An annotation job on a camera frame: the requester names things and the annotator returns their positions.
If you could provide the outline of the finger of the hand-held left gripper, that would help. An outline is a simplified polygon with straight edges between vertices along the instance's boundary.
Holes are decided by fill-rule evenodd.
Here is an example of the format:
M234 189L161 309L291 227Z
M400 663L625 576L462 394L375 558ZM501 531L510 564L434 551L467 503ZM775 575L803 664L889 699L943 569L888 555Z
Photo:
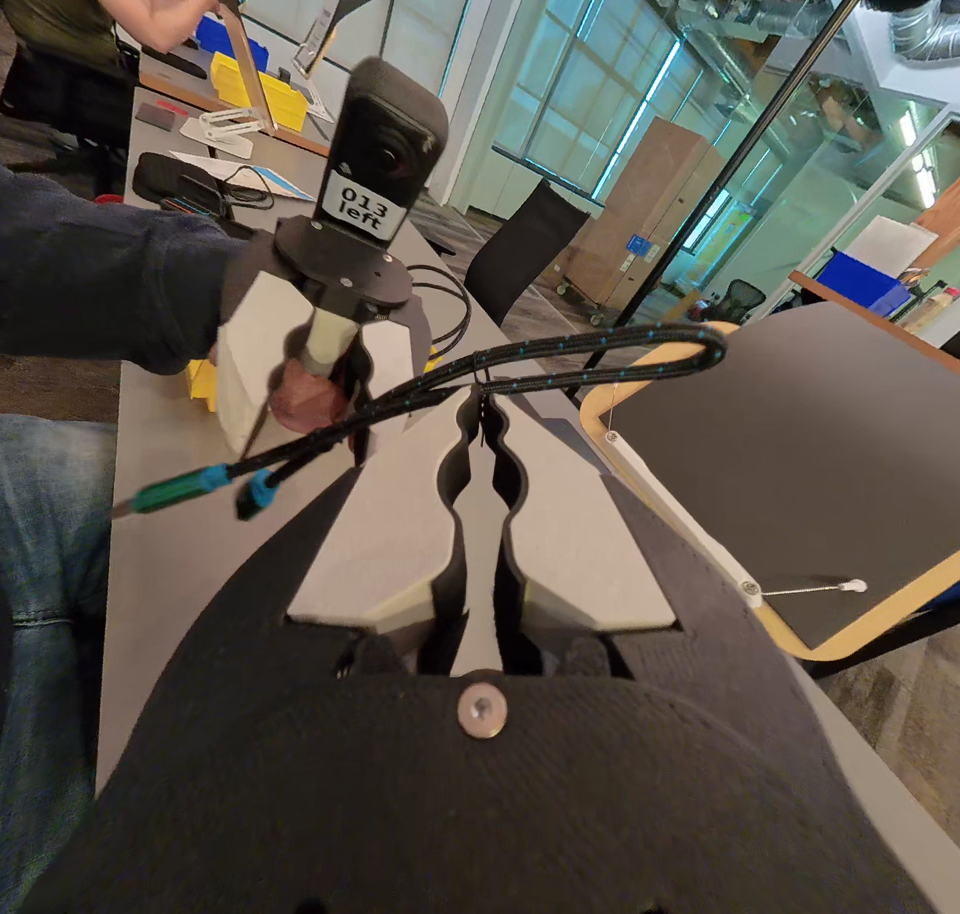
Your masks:
M374 320L357 336L357 408L420 376L430 352L426 315Z
M310 303L291 282L256 274L246 295L218 332L218 422L234 457L255 435L275 370L286 360L289 337L310 324Z

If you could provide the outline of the brown cardboard box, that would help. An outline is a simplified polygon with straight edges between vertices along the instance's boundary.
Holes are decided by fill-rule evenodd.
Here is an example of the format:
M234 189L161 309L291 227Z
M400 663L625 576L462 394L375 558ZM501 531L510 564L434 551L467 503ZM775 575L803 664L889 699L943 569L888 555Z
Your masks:
M701 134L655 116L602 212L556 258L557 292L594 327L616 320L724 164Z

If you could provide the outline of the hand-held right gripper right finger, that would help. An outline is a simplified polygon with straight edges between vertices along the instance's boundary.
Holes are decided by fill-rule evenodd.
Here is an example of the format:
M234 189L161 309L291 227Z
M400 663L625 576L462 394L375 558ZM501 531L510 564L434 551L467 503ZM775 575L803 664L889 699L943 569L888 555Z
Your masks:
M492 394L485 440L507 507L493 587L505 673L544 675L581 638L677 625L638 539L634 515L645 507L570 422Z

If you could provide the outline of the black office chair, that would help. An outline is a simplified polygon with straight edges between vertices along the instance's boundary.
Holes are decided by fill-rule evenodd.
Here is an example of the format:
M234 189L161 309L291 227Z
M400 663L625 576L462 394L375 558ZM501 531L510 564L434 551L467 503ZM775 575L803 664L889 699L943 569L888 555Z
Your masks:
M466 292L501 327L516 301L591 217L542 179L471 260L463 280Z

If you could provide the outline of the dark monitor with wooden back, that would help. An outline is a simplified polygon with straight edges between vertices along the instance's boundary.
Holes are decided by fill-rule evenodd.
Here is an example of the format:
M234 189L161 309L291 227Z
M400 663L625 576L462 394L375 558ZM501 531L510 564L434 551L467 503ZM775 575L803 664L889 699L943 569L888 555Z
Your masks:
M637 456L761 591L786 653L840 662L958 584L958 360L833 302L726 331L694 376L595 387L584 432Z

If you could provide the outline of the blue storage bin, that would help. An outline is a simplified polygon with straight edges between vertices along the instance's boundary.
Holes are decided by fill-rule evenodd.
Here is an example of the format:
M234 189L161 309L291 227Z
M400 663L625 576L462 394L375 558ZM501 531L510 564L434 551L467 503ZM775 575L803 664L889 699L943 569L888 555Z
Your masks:
M914 299L911 291L896 277L836 249L815 280L881 318L895 315Z

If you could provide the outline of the tilted black panel on stand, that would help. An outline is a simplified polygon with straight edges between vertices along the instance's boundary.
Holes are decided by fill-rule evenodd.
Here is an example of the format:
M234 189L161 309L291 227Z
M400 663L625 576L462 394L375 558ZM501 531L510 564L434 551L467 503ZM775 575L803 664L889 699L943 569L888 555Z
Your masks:
M325 0L298 45L292 60L294 71L309 80L319 62L329 53L337 25L374 0Z

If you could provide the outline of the black pouch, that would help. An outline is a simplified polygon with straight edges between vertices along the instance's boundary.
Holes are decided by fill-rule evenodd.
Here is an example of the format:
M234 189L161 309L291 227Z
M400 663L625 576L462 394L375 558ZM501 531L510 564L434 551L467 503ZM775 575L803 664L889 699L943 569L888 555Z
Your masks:
M131 177L132 192L144 201L160 205L176 200L215 219L234 220L222 181L193 163L167 154L144 152Z

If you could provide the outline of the person's blue jeans leg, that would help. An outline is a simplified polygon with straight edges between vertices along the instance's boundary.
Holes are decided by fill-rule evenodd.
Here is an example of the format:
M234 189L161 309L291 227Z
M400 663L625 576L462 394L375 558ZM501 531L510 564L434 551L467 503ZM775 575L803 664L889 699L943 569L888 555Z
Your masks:
M3 415L1 907L94 796L116 428Z

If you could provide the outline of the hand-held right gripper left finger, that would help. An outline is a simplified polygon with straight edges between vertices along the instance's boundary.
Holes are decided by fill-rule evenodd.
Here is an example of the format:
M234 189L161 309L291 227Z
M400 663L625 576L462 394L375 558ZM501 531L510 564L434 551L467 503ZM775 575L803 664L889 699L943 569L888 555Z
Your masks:
M471 480L480 402L474 388L452 389L361 466L289 620L385 636L401 656L455 656L469 614L454 503Z

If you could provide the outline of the person's left hand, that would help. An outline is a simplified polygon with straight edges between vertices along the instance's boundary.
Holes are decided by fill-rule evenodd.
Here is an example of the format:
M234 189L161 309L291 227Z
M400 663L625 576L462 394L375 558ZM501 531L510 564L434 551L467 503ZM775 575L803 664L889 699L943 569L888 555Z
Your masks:
M337 362L326 377L311 373L298 357L288 357L271 381L267 408L286 430L307 435L354 416L358 379L348 359Z

